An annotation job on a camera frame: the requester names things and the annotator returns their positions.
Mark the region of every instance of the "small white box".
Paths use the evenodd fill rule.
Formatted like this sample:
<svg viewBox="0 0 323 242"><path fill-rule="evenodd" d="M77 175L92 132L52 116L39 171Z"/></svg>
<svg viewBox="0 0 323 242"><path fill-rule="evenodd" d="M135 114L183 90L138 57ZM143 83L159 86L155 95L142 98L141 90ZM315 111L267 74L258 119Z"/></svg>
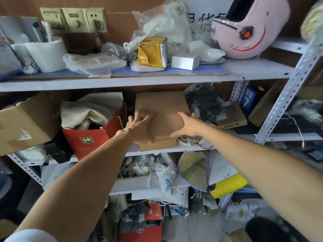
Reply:
<svg viewBox="0 0 323 242"><path fill-rule="evenodd" d="M172 58L172 68L194 70L200 64L200 56L196 54L179 54Z"/></svg>

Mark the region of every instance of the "person's left hand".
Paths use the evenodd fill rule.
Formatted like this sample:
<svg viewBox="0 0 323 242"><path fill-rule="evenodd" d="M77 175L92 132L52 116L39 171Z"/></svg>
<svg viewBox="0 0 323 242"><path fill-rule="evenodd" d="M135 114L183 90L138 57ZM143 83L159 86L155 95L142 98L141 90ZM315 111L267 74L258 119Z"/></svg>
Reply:
<svg viewBox="0 0 323 242"><path fill-rule="evenodd" d="M132 142L135 142L137 144L146 142L154 144L155 139L152 136L149 136L147 133L148 123L154 117L154 115L147 115L142 121L140 121L139 113L139 111L135 112L135 118L133 118L132 116L128 117L129 121L122 131L127 131L127 134L131 138Z"/></svg>

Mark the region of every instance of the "switch panel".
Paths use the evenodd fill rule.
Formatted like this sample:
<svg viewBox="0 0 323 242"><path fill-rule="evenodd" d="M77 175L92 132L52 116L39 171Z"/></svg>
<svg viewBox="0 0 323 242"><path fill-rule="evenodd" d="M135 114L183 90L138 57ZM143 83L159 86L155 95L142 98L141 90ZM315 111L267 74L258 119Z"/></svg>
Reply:
<svg viewBox="0 0 323 242"><path fill-rule="evenodd" d="M83 8L84 16L87 19L88 32L95 32L94 22L97 24L98 32L107 32L107 22L103 8Z"/></svg>
<svg viewBox="0 0 323 242"><path fill-rule="evenodd" d="M41 14L55 31L68 31L65 17L61 8L40 8Z"/></svg>
<svg viewBox="0 0 323 242"><path fill-rule="evenodd" d="M82 8L62 8L70 32L88 32Z"/></svg>

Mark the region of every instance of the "white sleeve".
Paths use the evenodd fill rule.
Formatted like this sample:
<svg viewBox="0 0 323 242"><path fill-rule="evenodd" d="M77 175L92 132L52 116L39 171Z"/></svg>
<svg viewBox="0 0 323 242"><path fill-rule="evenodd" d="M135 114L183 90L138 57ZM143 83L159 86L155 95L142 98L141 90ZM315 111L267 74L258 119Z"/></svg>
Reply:
<svg viewBox="0 0 323 242"><path fill-rule="evenodd" d="M57 242L49 233L39 229L26 229L9 236L5 242Z"/></svg>

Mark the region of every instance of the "green label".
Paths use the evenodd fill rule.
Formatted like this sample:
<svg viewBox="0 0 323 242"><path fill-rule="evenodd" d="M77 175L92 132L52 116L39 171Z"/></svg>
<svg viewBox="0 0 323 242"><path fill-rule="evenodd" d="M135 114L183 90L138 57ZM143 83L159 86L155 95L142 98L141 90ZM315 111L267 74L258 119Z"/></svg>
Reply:
<svg viewBox="0 0 323 242"><path fill-rule="evenodd" d="M80 137L80 139L85 143L94 143L93 140L90 137Z"/></svg>

